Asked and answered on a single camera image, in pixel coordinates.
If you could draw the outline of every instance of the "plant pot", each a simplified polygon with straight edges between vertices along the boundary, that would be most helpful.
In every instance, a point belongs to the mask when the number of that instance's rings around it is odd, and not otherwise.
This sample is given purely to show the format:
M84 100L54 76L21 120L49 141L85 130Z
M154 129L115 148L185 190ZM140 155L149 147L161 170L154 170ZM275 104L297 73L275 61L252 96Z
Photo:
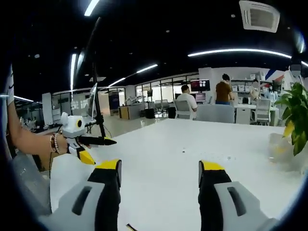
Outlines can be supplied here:
M269 159L273 163L281 164L285 171L304 171L308 169L308 145L297 154L293 155L291 137L282 137L281 134L269 135Z

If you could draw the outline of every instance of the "man in brown shirt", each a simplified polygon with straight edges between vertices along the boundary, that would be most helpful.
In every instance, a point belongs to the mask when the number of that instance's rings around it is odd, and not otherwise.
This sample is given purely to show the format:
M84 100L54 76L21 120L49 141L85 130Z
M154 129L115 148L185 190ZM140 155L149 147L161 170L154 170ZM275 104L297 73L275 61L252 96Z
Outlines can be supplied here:
M216 85L216 104L230 105L230 101L234 100L230 86L230 77L227 74L222 75L222 81Z

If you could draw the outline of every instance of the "black ceiling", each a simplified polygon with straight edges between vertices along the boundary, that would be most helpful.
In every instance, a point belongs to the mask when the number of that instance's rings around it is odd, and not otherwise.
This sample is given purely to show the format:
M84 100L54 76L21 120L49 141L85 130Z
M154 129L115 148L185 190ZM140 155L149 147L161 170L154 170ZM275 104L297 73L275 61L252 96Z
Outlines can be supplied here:
M102 19L89 60L95 60L98 76L106 77L99 86L108 86L152 64L158 67L131 76L119 85L195 72L208 66L285 70L290 64L286 58L251 53L187 57L198 51L255 48L294 53L295 26L291 23L291 8L283 3L277 5L275 1L260 1L281 7L282 13L284 10L290 13L290 17L281 15L275 34L244 30L238 0L100 0L91 17L85 17L89 2L32 0L18 8L20 20L14 28L15 95L37 101L42 93L69 90L71 55L87 45L98 17ZM308 61L306 53L302 59ZM75 79L74 88L91 87L92 74L92 65L88 62Z

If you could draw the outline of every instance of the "table surface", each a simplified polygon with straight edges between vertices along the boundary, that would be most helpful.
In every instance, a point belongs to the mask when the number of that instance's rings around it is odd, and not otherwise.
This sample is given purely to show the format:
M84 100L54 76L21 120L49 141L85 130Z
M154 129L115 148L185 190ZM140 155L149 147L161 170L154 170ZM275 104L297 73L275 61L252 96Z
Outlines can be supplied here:
M270 163L268 136L281 127L166 119L92 148L96 160L122 159L119 230L198 231L198 162L225 167L259 200L268 217L280 218L301 184L297 172Z
M238 105L235 105L234 108L243 108L243 109L256 109L257 108L257 105L252 105L252 104L238 104ZM277 111L279 110L278 107L270 107L270 110L271 111Z

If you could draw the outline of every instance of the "bracelet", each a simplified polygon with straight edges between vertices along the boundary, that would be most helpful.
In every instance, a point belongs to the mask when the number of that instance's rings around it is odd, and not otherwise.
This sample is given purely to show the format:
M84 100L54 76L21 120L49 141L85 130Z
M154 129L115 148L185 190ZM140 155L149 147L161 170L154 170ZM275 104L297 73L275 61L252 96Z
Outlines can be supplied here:
M60 154L60 149L59 149L59 146L58 146L58 143L57 143L57 136L58 135L59 135L58 133L56 133L54 135L54 146L55 146L55 149L56 149L56 153Z
M54 133L50 136L50 147L54 153L57 152L55 144L54 144Z

